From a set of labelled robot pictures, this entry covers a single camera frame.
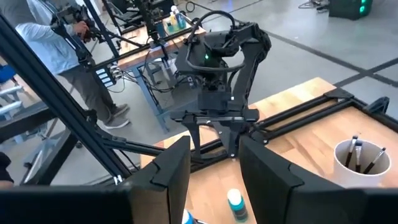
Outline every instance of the glue bottle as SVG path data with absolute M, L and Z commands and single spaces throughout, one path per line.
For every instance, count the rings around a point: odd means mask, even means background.
M 175 17 L 174 12 L 170 12 L 170 22 L 172 23 L 173 26 L 173 30 L 177 31 L 178 30 L 178 22 L 177 22 L 177 18 Z
M 240 223 L 246 222 L 248 219 L 248 211 L 244 205 L 241 192 L 238 189 L 231 189 L 227 193 L 227 198 L 235 220 Z
M 175 14 L 175 18 L 177 19 L 178 28 L 185 29 L 187 26 L 187 22 L 185 21 L 184 16 L 180 13 L 176 6 L 172 6 L 171 10 Z

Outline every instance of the gray pants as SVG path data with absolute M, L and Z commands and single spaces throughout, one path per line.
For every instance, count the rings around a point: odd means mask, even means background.
M 112 112 L 116 109 L 116 105 L 98 76 L 87 72 L 82 65 L 59 75 L 66 78 L 79 92 L 90 110 L 97 112 L 99 120 L 107 123 L 112 119 Z

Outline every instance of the pen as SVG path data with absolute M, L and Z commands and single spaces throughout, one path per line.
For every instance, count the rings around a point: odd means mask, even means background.
M 355 172 L 361 172 L 361 151 L 362 151 L 362 142 L 355 142 L 355 152 L 356 152 L 356 164 L 355 164 Z
M 351 161 L 351 156 L 353 156 L 353 150 L 354 150 L 356 140 L 358 140 L 358 136 L 353 136 L 353 138 L 351 140 L 351 144 L 348 146 L 348 155 L 347 155 L 346 164 L 345 164 L 345 167 L 347 167 L 347 168 L 349 166 L 349 162 Z
M 374 164 L 377 162 L 377 160 L 380 159 L 380 157 L 384 154 L 384 151 L 386 150 L 386 148 L 382 148 L 381 151 L 379 152 L 379 154 L 376 156 L 376 158 L 374 158 L 374 160 L 367 166 L 367 168 L 365 168 L 365 170 L 363 171 L 364 174 L 368 174 L 369 171 L 373 168 Z

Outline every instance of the workbench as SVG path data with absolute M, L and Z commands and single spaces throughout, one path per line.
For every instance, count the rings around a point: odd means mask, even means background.
M 191 27 L 191 25 L 189 23 L 187 23 L 186 29 L 189 29 L 190 27 Z M 204 29 L 202 29 L 201 27 L 199 27 L 199 29 L 197 29 L 195 31 L 195 33 L 198 35 L 203 35 L 206 33 L 206 31 Z M 172 54 L 172 53 L 178 52 L 178 48 L 183 44 L 183 40 L 185 38 L 187 38 L 189 35 L 190 35 L 190 33 L 187 33 L 187 34 L 181 35 L 180 37 L 174 38 L 173 40 L 168 41 L 165 44 L 165 49 L 166 49 L 167 53 Z M 152 40 L 152 39 L 148 39 L 147 28 L 145 26 L 138 28 L 134 31 L 131 31 L 127 34 L 124 34 L 123 37 L 130 39 L 131 41 L 137 42 L 138 44 L 143 44 L 143 45 L 149 43 Z M 119 53 L 120 53 L 120 55 L 122 55 L 126 52 L 130 52 L 137 48 L 138 47 L 135 45 L 132 45 L 132 44 L 122 41 L 121 49 L 120 49 Z M 154 101 L 154 99 L 151 95 L 151 92 L 148 89 L 148 86 L 142 77 L 143 74 L 142 74 L 142 70 L 141 70 L 142 67 L 145 67 L 147 72 L 149 72 L 149 76 L 150 76 L 150 79 L 152 80 L 152 84 L 155 85 L 156 82 L 154 80 L 153 74 L 151 74 L 152 72 L 150 71 L 148 64 L 158 58 L 163 58 L 163 57 L 164 57 L 164 54 L 160 47 L 157 47 L 154 49 L 147 49 L 147 50 L 143 50 L 139 53 L 136 53 L 128 58 L 124 58 L 124 59 L 120 60 L 118 62 L 118 67 L 121 70 L 130 71 L 134 74 L 134 76 L 136 77 L 137 83 L 140 86 L 140 88 L 144 94 L 144 97 L 145 97 L 146 101 L 148 102 L 150 108 L 153 110 L 160 126 L 162 127 L 162 129 L 165 132 L 167 132 L 168 128 L 166 127 L 166 123 L 165 123 L 165 119 L 164 119 L 165 116 L 167 116 L 167 113 L 164 110 L 164 108 L 162 108 L 161 105 L 159 105 L 158 103 L 156 103 Z M 168 80 L 174 79 L 173 72 L 170 69 L 169 62 L 163 60 L 162 63 L 164 65 L 165 71 L 167 73 L 166 78 Z
M 311 100 L 334 88 L 332 84 L 321 78 L 314 78 L 253 103 L 249 107 L 252 109 L 257 108 L 260 112 L 260 120 L 262 120 Z M 295 118 L 278 123 L 276 126 L 317 111 L 330 103 L 308 110 Z M 200 134 L 202 145 L 217 138 L 217 134 L 208 127 L 201 127 Z M 275 138 L 266 147 L 306 170 L 329 179 L 333 172 L 333 151 L 335 146 L 343 140 L 351 139 L 355 134 L 361 139 L 371 141 L 388 149 L 392 167 L 382 181 L 381 187 L 398 187 L 398 178 L 396 178 L 398 166 L 395 165 L 398 162 L 398 134 L 356 108 L 341 110 Z M 184 135 L 189 135 L 189 132 L 185 131 L 158 142 L 156 146 L 168 148 Z M 144 167 L 152 159 L 153 157 L 142 155 L 141 166 Z M 239 189 L 242 192 L 249 213 L 249 220 L 246 223 L 256 223 L 237 159 L 227 159 L 191 174 L 185 207 L 192 212 L 195 218 L 207 223 L 235 223 L 226 198 L 227 191 L 232 188 Z

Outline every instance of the hand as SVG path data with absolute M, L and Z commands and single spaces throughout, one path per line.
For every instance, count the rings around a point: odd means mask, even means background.
M 84 37 L 86 31 L 88 31 L 88 26 L 85 22 L 80 21 L 73 25 L 73 30 L 75 33 L 80 34 L 81 37 Z

